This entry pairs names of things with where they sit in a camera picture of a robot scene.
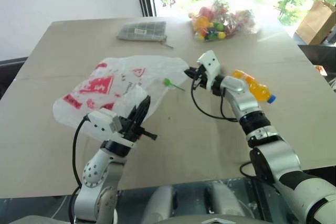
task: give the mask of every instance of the orange juice bottle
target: orange juice bottle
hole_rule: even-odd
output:
[[[235,70],[232,73],[232,76],[235,78],[245,80],[249,86],[250,92],[255,96],[257,101],[259,102],[265,101],[268,103],[274,102],[276,96],[272,95],[269,92],[268,87],[260,84],[256,79],[254,79],[249,74],[244,73],[243,71],[240,71],[240,70]]]

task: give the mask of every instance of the bag of candy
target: bag of candy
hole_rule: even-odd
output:
[[[222,40],[235,34],[254,34],[259,28],[252,9],[230,9],[226,0],[215,0],[202,7],[192,19],[195,38],[199,41]]]

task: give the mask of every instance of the table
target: table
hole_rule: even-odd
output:
[[[116,39],[124,23],[149,20],[167,21],[167,43],[174,49],[158,42]],[[241,69],[271,88],[277,100],[261,106],[298,153],[303,169],[336,164],[335,94],[276,20],[265,19],[256,35],[208,43],[194,40],[187,19],[61,21],[50,25],[0,100],[0,197],[73,191],[71,145],[75,131],[54,120],[52,106],[86,78],[97,62],[106,57],[152,54],[181,57],[196,66],[198,57],[210,49],[224,72]],[[189,90],[190,85],[187,80],[182,87]],[[201,89],[195,95],[204,110],[219,114],[218,97]],[[197,111],[189,92],[169,91],[144,127],[159,137],[138,141],[119,189],[239,177],[239,165],[249,160],[239,124],[206,117]],[[79,136],[79,171],[99,145]]]

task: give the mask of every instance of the paper bag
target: paper bag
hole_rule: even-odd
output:
[[[299,25],[296,33],[307,45],[318,45],[336,24],[336,8],[324,1],[314,1],[312,8]]]

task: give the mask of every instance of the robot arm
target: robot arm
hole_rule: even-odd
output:
[[[297,154],[266,118],[248,84],[219,74],[212,51],[197,63],[198,69],[186,70],[194,80],[192,88],[201,86],[214,95],[225,95],[252,148],[250,159],[257,177],[282,194],[301,223],[336,223],[336,188],[301,170]]]
[[[141,135],[156,139],[140,125],[150,105],[147,96],[128,118],[100,109],[88,114],[96,133],[108,139],[102,143],[82,173],[82,187],[76,198],[75,223],[117,223],[117,187],[126,157]]]

